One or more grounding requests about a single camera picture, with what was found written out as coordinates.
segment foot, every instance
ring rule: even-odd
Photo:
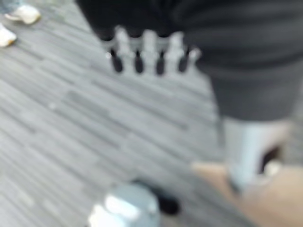
[[[5,14],[5,17],[9,20],[23,21],[25,24],[30,25],[38,21],[41,18],[41,14],[35,7],[23,5],[14,12]]]
[[[15,42],[16,34],[0,24],[0,47],[7,47]]]

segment dark sweater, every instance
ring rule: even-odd
[[[289,117],[303,75],[302,0],[78,0],[92,27],[183,31],[221,114]]]

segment person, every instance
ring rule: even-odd
[[[35,23],[41,17],[38,9],[22,0],[0,0],[0,13],[9,20],[21,21],[27,25]],[[0,22],[0,47],[7,47],[16,39],[16,34]]]

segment hand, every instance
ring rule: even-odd
[[[224,165],[194,164],[193,169],[259,226],[303,226],[303,168],[285,167],[253,199],[232,192]]]

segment gray wood-patterned floor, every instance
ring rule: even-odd
[[[172,73],[154,77],[151,33],[147,73],[136,76],[126,61],[115,75],[78,9],[64,2],[40,4],[44,17],[31,27],[4,22],[19,40],[0,50],[0,226],[83,227],[112,184],[137,176],[181,198],[182,214],[163,218],[164,227],[253,226],[189,169],[224,159],[206,77],[194,68],[174,73],[173,63]],[[303,163],[302,111],[289,163]]]

